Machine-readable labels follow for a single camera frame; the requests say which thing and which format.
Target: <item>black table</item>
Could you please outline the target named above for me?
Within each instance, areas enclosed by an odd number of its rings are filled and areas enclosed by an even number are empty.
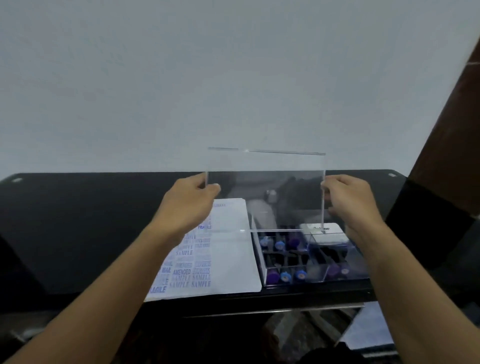
[[[150,221],[163,194],[195,172],[24,173],[0,182],[0,312],[60,310]],[[384,218],[406,178],[393,170],[331,170],[367,180]],[[139,317],[232,315],[358,305],[368,279],[145,303]]]

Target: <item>clear acrylic box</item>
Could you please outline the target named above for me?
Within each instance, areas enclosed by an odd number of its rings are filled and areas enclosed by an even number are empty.
[[[355,245],[324,225],[325,153],[208,150],[206,183],[220,184],[217,198],[246,201],[250,231],[241,233],[252,236],[265,286],[367,277]]]

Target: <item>gray wall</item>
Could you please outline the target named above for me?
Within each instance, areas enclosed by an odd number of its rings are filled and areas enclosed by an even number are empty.
[[[480,1],[2,0],[0,178],[204,170],[207,146],[408,174]]]

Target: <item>blue-white paper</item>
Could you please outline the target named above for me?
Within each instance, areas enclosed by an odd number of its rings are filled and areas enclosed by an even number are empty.
[[[249,229],[244,199],[215,200],[208,218],[166,257],[145,301],[260,291]]]

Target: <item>person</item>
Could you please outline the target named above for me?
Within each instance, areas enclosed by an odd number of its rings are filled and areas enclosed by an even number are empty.
[[[163,260],[210,213],[220,186],[204,181],[176,181],[138,238],[7,363],[110,363]],[[365,257],[403,363],[480,363],[479,329],[383,222],[368,183],[336,175],[322,188]]]

